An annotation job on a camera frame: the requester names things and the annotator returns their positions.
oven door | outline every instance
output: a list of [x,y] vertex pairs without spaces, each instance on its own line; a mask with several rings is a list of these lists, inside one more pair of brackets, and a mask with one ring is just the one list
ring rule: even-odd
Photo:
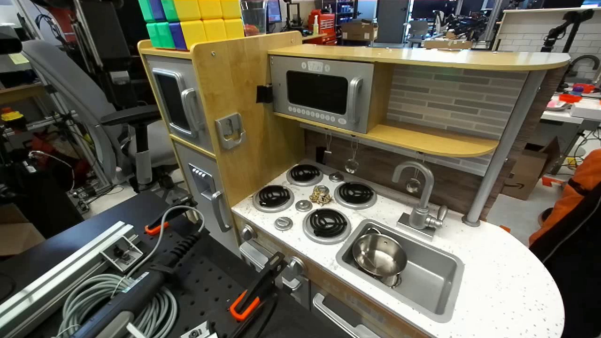
[[270,56],[276,112],[368,131],[373,63]]
[[212,150],[199,84],[189,60],[146,56],[150,80],[168,131]]

black cable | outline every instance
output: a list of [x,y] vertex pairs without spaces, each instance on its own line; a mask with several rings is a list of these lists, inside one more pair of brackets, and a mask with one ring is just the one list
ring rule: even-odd
[[272,319],[272,315],[274,315],[274,311],[276,311],[276,308],[277,308],[277,302],[279,302],[279,296],[277,296],[277,293],[272,296],[272,302],[270,302],[270,308],[268,308],[268,313],[264,315],[264,319],[262,319],[262,323],[260,323],[260,326],[259,326],[259,330],[255,332],[255,336],[259,338],[260,336],[260,332],[264,330],[264,326],[268,324],[268,321]]

stove burner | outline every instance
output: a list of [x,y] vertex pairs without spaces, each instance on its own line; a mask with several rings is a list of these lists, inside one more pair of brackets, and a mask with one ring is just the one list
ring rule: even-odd
[[321,170],[315,165],[300,163],[287,170],[287,182],[296,185],[313,185],[321,182]]
[[283,185],[264,185],[253,195],[251,204],[262,212],[277,212],[292,202],[292,193]]
[[341,242],[351,232],[349,219],[332,208],[319,208],[304,217],[302,231],[315,242]]
[[336,200],[347,208],[368,208],[375,202],[375,193],[360,182],[345,182],[336,187]]

shelving unit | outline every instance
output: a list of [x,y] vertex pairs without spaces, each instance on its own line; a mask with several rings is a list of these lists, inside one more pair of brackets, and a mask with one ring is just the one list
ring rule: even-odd
[[336,133],[351,135],[351,137],[356,137],[358,140],[369,140],[371,144],[375,142],[384,146],[398,146],[398,148],[422,152],[430,155],[443,155],[443,157],[480,157],[480,155],[492,154],[497,146],[497,140],[493,139],[446,133],[439,129],[394,124],[394,122],[375,124],[368,133],[353,133],[341,127],[302,120],[302,118],[294,118],[281,112],[276,112],[276,116],[296,120],[319,129],[330,129]]

stainless steel sink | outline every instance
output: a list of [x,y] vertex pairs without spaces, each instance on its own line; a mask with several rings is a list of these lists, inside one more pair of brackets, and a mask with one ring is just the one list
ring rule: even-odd
[[[407,255],[407,266],[399,272],[399,283],[392,287],[379,281],[377,276],[364,272],[353,261],[353,242],[360,234],[369,232],[373,229],[396,238]],[[341,246],[336,259],[341,266],[349,268],[358,277],[375,283],[390,296],[420,308],[422,313],[431,317],[433,321],[450,319],[463,272],[463,264],[458,257],[424,242],[418,242],[411,236],[405,236],[386,225],[364,219],[354,229],[351,238]]]

